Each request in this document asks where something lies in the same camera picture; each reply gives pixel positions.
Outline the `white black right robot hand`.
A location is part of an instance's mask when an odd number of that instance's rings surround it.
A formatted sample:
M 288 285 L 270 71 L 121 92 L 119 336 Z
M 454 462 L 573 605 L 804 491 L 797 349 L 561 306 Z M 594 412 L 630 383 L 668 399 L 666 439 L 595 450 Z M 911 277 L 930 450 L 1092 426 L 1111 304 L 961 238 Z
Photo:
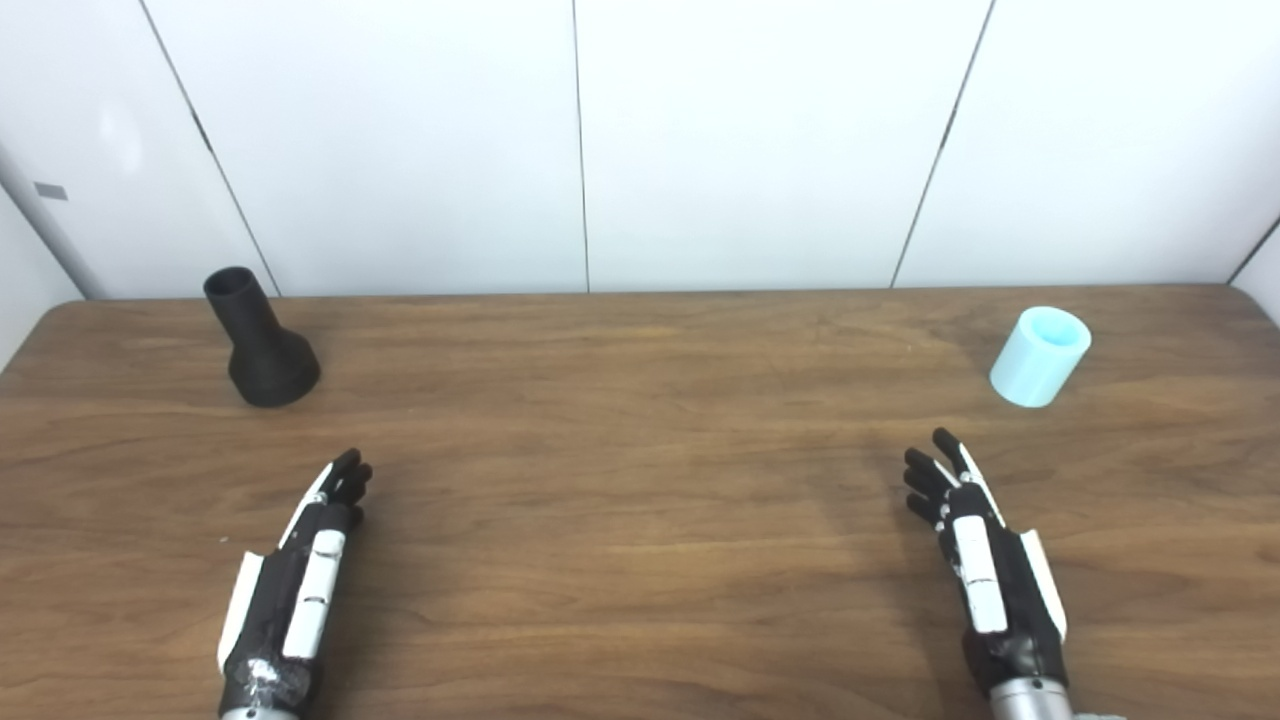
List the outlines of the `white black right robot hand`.
M 1007 525 L 968 447 L 940 427 L 941 457 L 904 454 L 908 509 L 937 536 L 957 578 L 966 625 L 963 655 L 983 694 L 1010 682 L 1069 685 L 1068 620 L 1036 530 Z

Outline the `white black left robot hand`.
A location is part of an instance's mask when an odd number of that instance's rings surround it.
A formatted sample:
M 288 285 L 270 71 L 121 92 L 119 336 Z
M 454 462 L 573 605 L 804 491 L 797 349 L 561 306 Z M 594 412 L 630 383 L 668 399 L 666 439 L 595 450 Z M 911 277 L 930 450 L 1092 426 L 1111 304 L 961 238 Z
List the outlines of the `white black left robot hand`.
M 242 557 L 218 642 L 220 719 L 308 717 L 346 544 L 371 479 L 361 452 L 344 451 L 303 493 L 274 551 Z

